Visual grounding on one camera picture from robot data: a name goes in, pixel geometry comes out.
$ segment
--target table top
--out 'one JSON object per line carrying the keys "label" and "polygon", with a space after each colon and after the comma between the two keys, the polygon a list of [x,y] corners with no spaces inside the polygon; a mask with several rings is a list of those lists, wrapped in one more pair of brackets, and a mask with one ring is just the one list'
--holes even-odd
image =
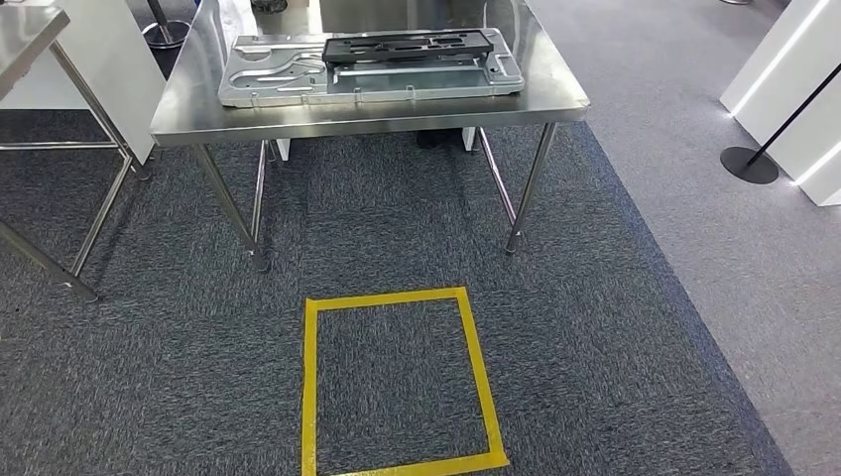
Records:
{"label": "table top", "polygon": [[0,99],[69,23],[57,7],[0,6]]}
{"label": "table top", "polygon": [[[526,87],[508,96],[235,109],[217,89],[240,35],[497,28]],[[152,120],[158,144],[236,142],[581,120],[590,101],[525,0],[202,0]]]}

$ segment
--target led light strip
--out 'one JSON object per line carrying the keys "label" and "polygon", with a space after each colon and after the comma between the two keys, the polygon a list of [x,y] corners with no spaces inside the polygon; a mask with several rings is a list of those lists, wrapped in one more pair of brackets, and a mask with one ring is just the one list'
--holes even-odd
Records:
{"label": "led light strip", "polygon": [[797,43],[800,37],[803,36],[803,34],[806,32],[806,29],[809,28],[809,25],[811,25],[812,22],[814,22],[814,20],[820,14],[821,10],[823,10],[823,8],[826,7],[828,3],[829,0],[818,0],[814,8],[812,8],[812,11],[809,12],[805,20],[803,20],[803,23],[801,23],[800,26],[797,27],[796,30],[794,30],[794,34],[791,35],[788,41],[785,42],[785,45],[783,45],[782,48],[780,48],[774,59],[772,59],[771,62],[768,63],[768,66],[766,66],[765,70],[762,72],[762,74],[760,74],[760,77],[758,77],[757,80],[753,84],[751,84],[751,88],[748,89],[748,92],[745,93],[745,96],[742,98],[742,100],[740,100],[739,103],[736,104],[736,107],[734,107],[733,110],[730,112],[731,116],[739,114],[742,108],[745,107],[745,104],[748,102],[748,100],[757,92],[757,89],[760,88],[762,83],[765,82],[766,79],[768,79],[768,76],[780,64],[782,58],[788,54],[788,51],[791,50],[794,44]]}
{"label": "led light strip", "polygon": [[818,159],[817,162],[812,164],[812,167],[810,167],[802,176],[800,176],[800,178],[795,180],[794,183],[792,183],[792,185],[803,185],[803,183],[807,181],[810,177],[812,177],[815,172],[820,170],[821,167],[827,165],[829,161],[835,158],[835,156],[837,156],[839,152],[841,152],[841,141],[839,141],[838,144],[835,144],[835,146],[832,149],[830,149],[829,152],[824,154],[823,157]]}

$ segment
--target white display stand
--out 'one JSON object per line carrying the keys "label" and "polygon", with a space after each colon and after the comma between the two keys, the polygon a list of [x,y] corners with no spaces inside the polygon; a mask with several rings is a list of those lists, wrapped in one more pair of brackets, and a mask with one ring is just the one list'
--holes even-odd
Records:
{"label": "white display stand", "polygon": [[[793,0],[721,96],[760,144],[841,62],[841,1]],[[768,155],[818,205],[841,204],[841,80],[831,82]]]}
{"label": "white display stand", "polygon": [[[149,124],[166,84],[128,5],[118,0],[25,0],[62,7],[70,24],[58,41],[143,164],[155,144]],[[87,109],[51,55],[0,101],[0,109]]]}

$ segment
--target light gray carpet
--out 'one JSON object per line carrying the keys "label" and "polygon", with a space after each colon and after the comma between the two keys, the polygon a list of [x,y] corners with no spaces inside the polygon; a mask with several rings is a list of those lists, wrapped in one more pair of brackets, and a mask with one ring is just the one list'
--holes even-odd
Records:
{"label": "light gray carpet", "polygon": [[841,213],[719,164],[718,103],[780,14],[717,0],[530,0],[588,124],[795,471],[841,474]]}
{"label": "light gray carpet", "polygon": [[[31,135],[16,126],[29,114],[0,119],[0,136]],[[539,133],[489,131],[511,190]],[[2,245],[0,473],[297,474],[304,298],[456,285],[511,460],[490,474],[790,474],[741,389],[722,384],[735,379],[585,124],[559,128],[514,257],[484,159],[454,139],[294,141],[267,173],[265,275],[186,149],[128,180],[83,274],[101,302],[47,286]],[[256,144],[211,150],[247,209]],[[4,217],[68,260],[114,154],[3,161]],[[485,447],[453,305],[325,314],[320,471]]]}

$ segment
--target yellow floor tape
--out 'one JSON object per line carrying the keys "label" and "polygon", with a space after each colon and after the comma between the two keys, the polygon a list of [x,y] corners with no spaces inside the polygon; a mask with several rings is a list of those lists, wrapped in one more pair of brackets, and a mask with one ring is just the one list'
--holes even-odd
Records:
{"label": "yellow floor tape", "polygon": [[491,396],[488,374],[485,371],[485,362],[482,360],[482,349],[479,347],[476,323],[473,320],[473,312],[470,310],[470,302],[467,300],[467,289],[464,287],[442,288],[439,290],[410,291],[388,295],[306,300],[303,332],[303,410],[301,412],[300,435],[301,476],[315,476],[316,468],[315,347],[317,342],[318,312],[320,310],[347,309],[351,307],[367,307],[437,299],[456,299],[458,302],[461,324],[464,327],[464,336],[467,339],[467,352],[470,355],[470,365],[473,367],[473,378],[476,381],[476,390],[479,394],[479,406],[482,410],[485,432],[488,436],[488,452],[439,461],[427,461],[390,468],[344,473],[339,476],[445,476],[498,468],[509,464],[502,445],[502,434],[500,433],[499,422],[497,421],[497,412],[494,409],[494,399]]}

